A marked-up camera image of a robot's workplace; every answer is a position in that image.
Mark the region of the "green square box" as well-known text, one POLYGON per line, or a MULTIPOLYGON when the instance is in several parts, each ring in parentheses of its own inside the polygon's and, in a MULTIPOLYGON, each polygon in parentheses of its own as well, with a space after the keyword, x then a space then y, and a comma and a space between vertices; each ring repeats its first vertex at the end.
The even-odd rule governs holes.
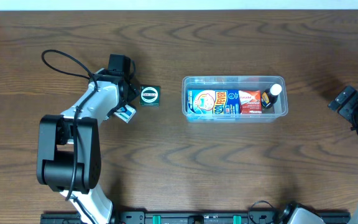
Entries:
POLYGON ((141 86, 140 105, 159 106, 159 104, 160 104, 160 87, 141 86))

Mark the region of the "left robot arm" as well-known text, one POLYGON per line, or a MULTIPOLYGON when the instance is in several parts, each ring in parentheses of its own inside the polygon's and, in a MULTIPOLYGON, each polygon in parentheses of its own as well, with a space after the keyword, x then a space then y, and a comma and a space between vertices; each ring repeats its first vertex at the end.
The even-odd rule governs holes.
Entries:
POLYGON ((98 184, 99 126, 139 95, 134 73, 100 69, 69 109, 40 120, 36 176, 69 200, 84 223, 115 223, 114 207, 98 184))

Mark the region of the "dark bottle white cap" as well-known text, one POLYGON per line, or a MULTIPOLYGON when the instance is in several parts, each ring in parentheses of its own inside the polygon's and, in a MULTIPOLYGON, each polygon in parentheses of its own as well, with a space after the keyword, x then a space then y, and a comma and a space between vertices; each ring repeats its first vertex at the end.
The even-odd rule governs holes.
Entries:
POLYGON ((282 92, 282 86, 273 84, 270 88, 266 89, 261 95, 261 104, 265 109, 271 108, 278 100, 279 94, 282 92))

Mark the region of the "blue Cool Fever box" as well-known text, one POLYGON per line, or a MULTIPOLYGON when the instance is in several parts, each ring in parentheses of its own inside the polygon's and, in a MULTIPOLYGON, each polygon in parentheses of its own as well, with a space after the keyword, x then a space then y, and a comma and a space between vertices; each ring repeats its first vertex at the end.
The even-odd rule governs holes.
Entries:
POLYGON ((186 112, 189 114, 240 114, 238 90, 188 90, 186 112))

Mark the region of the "white Panadol box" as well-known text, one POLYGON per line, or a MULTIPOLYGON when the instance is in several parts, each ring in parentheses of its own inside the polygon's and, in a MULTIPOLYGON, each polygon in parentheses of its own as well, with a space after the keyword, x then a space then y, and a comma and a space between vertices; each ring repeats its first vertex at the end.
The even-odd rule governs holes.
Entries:
POLYGON ((136 109, 130 105, 125 105, 114 112, 114 115, 128 123, 136 114, 136 109))

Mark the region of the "red Panadol ActiFast box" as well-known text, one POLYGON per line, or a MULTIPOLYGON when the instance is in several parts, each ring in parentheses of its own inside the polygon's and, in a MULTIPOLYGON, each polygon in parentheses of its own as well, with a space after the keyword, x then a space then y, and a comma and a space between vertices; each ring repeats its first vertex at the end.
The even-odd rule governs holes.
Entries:
POLYGON ((241 114, 261 114, 262 105, 260 99, 261 99, 260 90, 257 91, 239 90, 241 114))

